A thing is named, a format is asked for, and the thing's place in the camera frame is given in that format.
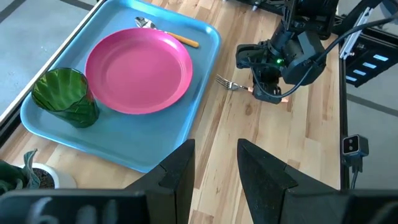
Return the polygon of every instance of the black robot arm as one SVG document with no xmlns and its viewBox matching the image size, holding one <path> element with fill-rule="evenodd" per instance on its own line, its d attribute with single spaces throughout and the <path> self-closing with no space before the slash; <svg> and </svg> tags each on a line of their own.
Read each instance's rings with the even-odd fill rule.
<svg viewBox="0 0 398 224">
<path fill-rule="evenodd" d="M 238 46 L 236 66 L 252 69 L 255 98 L 278 104 L 290 94 L 281 93 L 280 77 L 296 86 L 319 77 L 326 59 L 315 61 L 325 51 L 321 39 L 330 36 L 337 4 L 338 0 L 285 1 L 284 16 L 270 40 Z"/>
</svg>

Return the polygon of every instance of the green cup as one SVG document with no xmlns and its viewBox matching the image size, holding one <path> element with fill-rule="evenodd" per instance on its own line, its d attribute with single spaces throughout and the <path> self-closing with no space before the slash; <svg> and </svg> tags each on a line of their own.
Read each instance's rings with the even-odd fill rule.
<svg viewBox="0 0 398 224">
<path fill-rule="evenodd" d="M 86 77 L 72 68 L 46 72 L 35 82 L 32 97 L 37 106 L 76 128 L 91 126 L 100 114 Z"/>
</svg>

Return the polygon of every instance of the black cable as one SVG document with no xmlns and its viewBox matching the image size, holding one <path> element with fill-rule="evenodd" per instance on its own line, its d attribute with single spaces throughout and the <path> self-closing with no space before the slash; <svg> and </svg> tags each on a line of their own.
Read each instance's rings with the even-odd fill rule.
<svg viewBox="0 0 398 224">
<path fill-rule="evenodd" d="M 362 0 L 360 1 L 353 10 L 351 10 L 351 12 L 349 12 L 343 19 L 343 21 L 341 22 L 341 26 L 344 27 L 353 27 L 356 21 L 356 18 L 359 17 L 359 15 L 361 15 L 361 13 L 363 11 L 365 11 L 365 9 L 367 7 L 370 8 L 375 8 L 376 6 L 378 6 L 380 3 L 382 2 L 382 0 Z"/>
<path fill-rule="evenodd" d="M 279 70 L 280 66 L 274 65 L 273 63 L 255 63 L 255 62 L 240 62 L 242 65 L 247 66 L 247 67 L 273 67 Z"/>
<path fill-rule="evenodd" d="M 263 89 L 262 86 L 259 85 L 259 81 L 257 80 L 257 76 L 256 76 L 256 73 L 255 73 L 255 71 L 253 70 L 253 68 L 251 68 L 251 72 L 253 73 L 253 78 L 254 78 L 254 80 L 256 81 L 257 86 L 260 88 L 260 90 L 261 90 L 263 93 L 265 93 L 266 95 L 268 95 L 268 96 L 270 96 L 270 97 L 273 97 L 273 98 L 283 98 L 283 97 L 289 96 L 290 94 L 294 93 L 294 91 L 296 91 L 296 90 L 300 87 L 301 83 L 304 82 L 305 78 L 306 78 L 307 75 L 310 73 L 310 71 L 311 71 L 313 65 L 314 65 L 314 64 L 312 64 L 312 66 L 307 70 L 307 72 L 305 73 L 305 75 L 303 76 L 303 78 L 298 82 L 298 84 L 296 84 L 296 85 L 293 86 L 293 88 L 291 88 L 289 91 L 287 91 L 286 93 L 281 94 L 281 95 L 273 95 L 273 94 L 270 94 L 270 93 L 266 92 L 265 89 Z"/>
<path fill-rule="evenodd" d="M 349 31 L 345 32 L 343 35 L 339 36 L 336 40 L 334 40 L 327 48 L 326 50 L 315 60 L 315 63 L 312 64 L 312 66 L 310 68 L 308 68 L 307 72 L 305 73 L 305 75 L 303 76 L 303 78 L 295 85 L 293 86 L 293 88 L 291 88 L 289 91 L 287 91 L 284 94 L 281 95 L 273 95 L 270 94 L 268 92 L 265 91 L 265 89 L 262 88 L 262 86 L 259 85 L 259 82 L 257 80 L 257 76 L 255 71 L 253 70 L 253 68 L 251 67 L 251 71 L 253 73 L 253 77 L 258 85 L 258 87 L 260 88 L 260 90 L 267 96 L 269 97 L 273 97 L 273 98 L 283 98 L 286 96 L 289 96 L 290 94 L 292 94 L 293 92 L 295 92 L 301 85 L 301 83 L 304 82 L 304 80 L 307 78 L 308 74 L 310 73 L 311 69 L 314 67 L 315 64 L 320 64 L 321 60 L 326 57 L 326 55 L 342 40 L 344 40 L 347 36 L 358 32 L 360 30 L 369 28 L 369 27 L 374 27 L 374 26 L 378 26 L 378 25 L 383 25 L 386 24 L 388 22 L 393 21 L 394 19 L 398 19 L 398 12 L 395 13 L 394 15 L 392 15 L 391 17 L 388 17 L 386 19 L 380 19 L 378 21 L 374 21 L 374 22 L 368 22 L 366 24 L 360 25 L 360 26 L 356 26 L 352 29 L 350 29 Z"/>
<path fill-rule="evenodd" d="M 354 171 L 353 179 L 351 181 L 351 189 L 355 189 L 355 183 L 356 183 L 356 178 L 358 177 L 358 172 L 359 172 L 359 170 L 357 170 L 357 169 Z"/>
<path fill-rule="evenodd" d="M 360 26 L 356 26 L 356 27 L 350 29 L 349 31 L 345 32 L 343 35 L 340 35 L 336 40 L 334 40 L 334 41 L 326 48 L 326 50 L 318 57 L 318 59 L 316 59 L 315 62 L 316 62 L 317 64 L 319 64 L 319 63 L 321 62 L 321 60 L 322 60 L 324 57 L 326 57 L 326 55 L 327 55 L 327 54 L 328 54 L 340 41 L 342 41 L 343 39 L 345 39 L 347 36 L 349 36 L 349 35 L 351 35 L 351 34 L 353 34 L 353 33 L 355 33 L 355 32 L 361 31 L 361 30 L 363 30 L 363 29 L 366 29 L 366 28 L 370 28 L 370 27 L 374 27 L 374 26 L 378 26 L 378 25 L 383 25 L 383 24 L 389 23 L 389 22 L 393 21 L 394 19 L 398 19 L 398 13 L 395 13 L 394 15 L 392 15 L 392 16 L 386 18 L 386 19 L 380 19 L 380 20 L 378 20 L 378 21 L 368 22 L 368 23 L 366 23 L 366 24 L 362 24 L 362 25 L 360 25 Z"/>
</svg>

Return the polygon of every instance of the plant leaf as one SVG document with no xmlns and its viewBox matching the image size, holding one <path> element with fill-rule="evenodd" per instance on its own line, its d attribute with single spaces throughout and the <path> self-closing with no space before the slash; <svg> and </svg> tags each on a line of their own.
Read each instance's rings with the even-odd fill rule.
<svg viewBox="0 0 398 224">
<path fill-rule="evenodd" d="M 24 154 L 24 162 L 25 162 L 24 172 L 27 174 L 27 177 L 29 179 L 26 185 L 28 189 L 38 189 L 40 187 L 40 179 L 33 172 L 32 168 L 33 157 L 35 156 L 36 152 L 37 149 L 34 149 L 33 151 L 29 151 Z"/>
<path fill-rule="evenodd" d="M 21 179 L 16 179 L 17 186 L 15 187 L 16 190 L 20 190 L 24 188 L 24 183 L 22 183 Z"/>
<path fill-rule="evenodd" d="M 0 180 L 8 182 L 15 187 L 16 179 L 20 179 L 23 185 L 27 184 L 27 177 L 25 176 L 23 169 L 0 160 Z"/>
<path fill-rule="evenodd" d="M 14 189 L 14 186 L 12 186 L 9 182 L 0 180 L 0 193 L 4 194 L 9 190 Z"/>
</svg>

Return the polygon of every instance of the spoon with wooden handle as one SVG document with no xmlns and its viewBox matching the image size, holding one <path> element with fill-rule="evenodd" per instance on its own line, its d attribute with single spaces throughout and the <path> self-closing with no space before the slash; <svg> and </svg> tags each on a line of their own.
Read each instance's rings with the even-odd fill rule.
<svg viewBox="0 0 398 224">
<path fill-rule="evenodd" d="M 152 21 L 150 21 L 149 19 L 146 19 L 144 17 L 136 17 L 136 24 L 138 27 L 141 27 L 141 28 L 157 29 L 155 24 Z M 172 37 L 176 38 L 180 42 L 187 44 L 191 47 L 199 47 L 199 43 L 194 40 L 188 39 L 181 35 L 173 34 L 171 32 L 167 32 L 167 31 L 164 31 L 164 32 L 166 34 L 171 35 Z"/>
</svg>

